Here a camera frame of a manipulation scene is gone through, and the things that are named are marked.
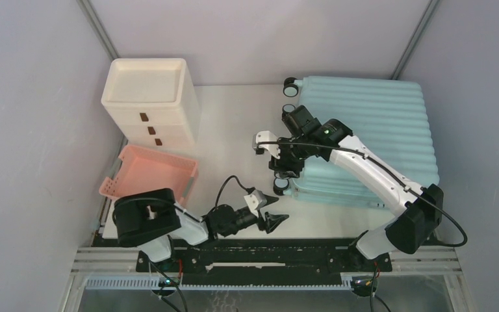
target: pink basket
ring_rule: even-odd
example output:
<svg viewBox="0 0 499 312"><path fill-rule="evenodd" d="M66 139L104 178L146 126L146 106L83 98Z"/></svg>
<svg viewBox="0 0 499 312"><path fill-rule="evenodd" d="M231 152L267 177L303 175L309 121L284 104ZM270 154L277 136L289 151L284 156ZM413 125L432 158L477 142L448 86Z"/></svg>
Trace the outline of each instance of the pink basket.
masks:
<svg viewBox="0 0 499 312"><path fill-rule="evenodd" d="M122 167L116 178L107 177L98 190L112 200L169 188L184 205L198 176L197 161L140 146L127 145L118 158Z"/></svg>

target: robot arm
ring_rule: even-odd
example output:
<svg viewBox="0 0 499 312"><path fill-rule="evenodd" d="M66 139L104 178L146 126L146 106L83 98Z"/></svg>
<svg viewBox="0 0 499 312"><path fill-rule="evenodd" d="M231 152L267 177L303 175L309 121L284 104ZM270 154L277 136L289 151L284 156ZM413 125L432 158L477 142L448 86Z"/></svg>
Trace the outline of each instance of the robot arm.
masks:
<svg viewBox="0 0 499 312"><path fill-rule="evenodd" d="M200 218L181 207L171 189L163 188L118 199L112 219L119 245L139 247L156 263L172 254L169 235L195 246L215 241L219 235L235 235L254 224L260 231L271 233L288 218L287 214L261 213L261 208L278 201L276 197L249 188L244 199L247 206L241 209L219 205Z"/></svg>
<svg viewBox="0 0 499 312"><path fill-rule="evenodd" d="M441 213L420 198L442 207L442 190L424 188L410 181L374 155L338 120L322 125L304 106L283 109L282 121L291 138L277 138L269 131L255 136L256 153L271 154L269 168L280 177L299 177L304 160L322 157L353 174L385 203L394 218L381 227L364 232L352 244L366 259L392 251L416 252L441 221Z"/></svg>

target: gray wall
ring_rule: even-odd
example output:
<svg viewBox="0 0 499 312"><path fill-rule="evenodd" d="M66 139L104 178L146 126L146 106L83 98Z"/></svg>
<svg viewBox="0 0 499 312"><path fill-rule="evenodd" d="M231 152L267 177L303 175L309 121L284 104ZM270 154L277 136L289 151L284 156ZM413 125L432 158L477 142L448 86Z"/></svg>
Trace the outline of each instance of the gray wall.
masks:
<svg viewBox="0 0 499 312"><path fill-rule="evenodd" d="M120 134L74 0L0 1L0 311L56 311Z"/></svg>
<svg viewBox="0 0 499 312"><path fill-rule="evenodd" d="M470 236L457 252L472 296L499 311L499 1L444 1L403 79L424 89L444 206Z"/></svg>
<svg viewBox="0 0 499 312"><path fill-rule="evenodd" d="M91 0L122 57L183 57L195 85L389 77L429 0Z"/></svg>

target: black cable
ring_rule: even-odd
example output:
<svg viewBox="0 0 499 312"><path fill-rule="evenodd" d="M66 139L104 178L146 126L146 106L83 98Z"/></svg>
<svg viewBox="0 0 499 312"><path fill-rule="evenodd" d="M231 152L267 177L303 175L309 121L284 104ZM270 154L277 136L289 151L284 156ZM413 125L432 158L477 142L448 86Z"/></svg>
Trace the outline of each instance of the black cable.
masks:
<svg viewBox="0 0 499 312"><path fill-rule="evenodd" d="M374 282L376 281L377 271L379 270L379 265L376 265L376 270L374 271L374 276L372 276L372 284L370 284L370 310L374 312Z"/></svg>
<svg viewBox="0 0 499 312"><path fill-rule="evenodd" d="M162 300L163 302L165 302L168 306L170 306L173 310L175 310L176 312L182 312L181 310L179 310L178 307L176 307L174 304L172 304L169 300L165 299L165 297L161 297L160 300Z"/></svg>
<svg viewBox="0 0 499 312"><path fill-rule="evenodd" d="M240 182L239 178L235 175L231 175L230 177L228 177L224 182L223 182L223 185L221 185L221 188L219 189L219 193L217 193L217 198L215 198L215 205L213 206L213 208L211 208L211 211L214 211L215 209L217 209L217 206L219 205L219 198L221 198L221 194L223 193L223 190L225 189L225 187L227 186L228 182L232 179L236 179L236 182L238 183L238 185L240 186L240 188L242 188L242 190L245 190L248 194L253 192L253 190L255 190L255 188L247 188L245 187L244 185L242 185L242 183Z"/></svg>
<svg viewBox="0 0 499 312"><path fill-rule="evenodd" d="M169 276L167 276L167 274L165 274L160 268L158 268L157 266L155 266L154 263L152 263L152 261L150 261L150 259L148 259L148 263L150 263L150 265L152 265L156 269L156 271L158 271L166 279L168 279L170 281L170 283L177 289L177 292L179 292L179 296L181 296L181 300L183 301L183 307L185 308L185 312L188 312L188 306L186 305L185 296L183 295L183 292L180 290L179 284L176 281L174 281L172 278L170 278ZM173 305L171 304L171 302L166 302L166 303L169 304L171 307L173 307ZM180 310L178 310L177 307L173 307L173 308L176 311L180 312Z"/></svg>
<svg viewBox="0 0 499 312"><path fill-rule="evenodd" d="M391 312L391 309L389 309L389 307L387 306L387 304L385 303L385 301L383 301L378 295L374 295L374 297L376 297L376 299L381 302L381 304L383 304L383 306L385 307L385 309L387 310L387 312Z"/></svg>
<svg viewBox="0 0 499 312"><path fill-rule="evenodd" d="M348 153L353 153L353 154L356 154L358 156L361 156L363 159L367 159L367 160L373 162L376 166L380 167L383 171L385 171L385 173L389 174L395 181L397 181L397 183L399 183L400 186L402 186L405 189L405 192L410 192L410 194L416 196L417 198L424 201L426 204L428 204L429 206L431 206L432 208L434 208L435 210L440 212L450 222L452 222L452 224L454 224L454 226L458 229L458 231L460 231L460 233L462 233L463 240L461 242L459 242L457 244L448 244L445 242L437 241L436 243L438 246L462 247L468 242L468 235L466 234L466 231L464 231L464 229L460 226L460 224L456 220L454 220L454 218L452 218L450 216L450 214L448 214L446 211L442 210L441 208L437 207L436 205L434 205L433 203L431 203L430 201L428 201L427 199L423 198L421 195L416 193L413 189L408 187L399 177L397 177L393 172L391 172L391 170L389 170L384 164L382 164L381 162L379 162L378 160L376 160L374 158L367 156L366 153L363 153L361 151L355 151L354 149L350 149L350 148L333 147L333 146L327 146L327 145L321 145L321 144L299 143L299 142L266 141L266 142L257 143L257 147L259 147L263 144L299 145L299 146L310 146L310 147L314 147L314 148L328 148L331 150L346 151Z"/></svg>

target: white table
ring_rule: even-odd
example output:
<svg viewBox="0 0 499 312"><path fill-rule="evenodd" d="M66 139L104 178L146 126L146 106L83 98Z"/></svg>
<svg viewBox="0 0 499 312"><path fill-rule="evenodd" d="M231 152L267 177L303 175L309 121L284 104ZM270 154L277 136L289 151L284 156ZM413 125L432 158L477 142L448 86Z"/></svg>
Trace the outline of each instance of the white table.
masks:
<svg viewBox="0 0 499 312"><path fill-rule="evenodd" d="M191 150L167 150L199 161L199 177L186 208L204 215L214 205L224 180L235 174L245 187L256 187L273 195L273 172L268 169L270 156L256 155L251 148L253 135L271 130L279 136L289 132L280 120L284 104L296 104L297 98L287 98L279 84L252 86L197 86L201 105L201 125L198 143ZM225 187L220 203L234 209L245 206L245 192L232 180ZM356 237L367 229L388 222L388 210L341 207L297 201L283 196L264 208L272 214L288 214L273 233L266 234L251 226L228 238L332 238ZM111 213L105 225L104 238L117 238Z"/></svg>

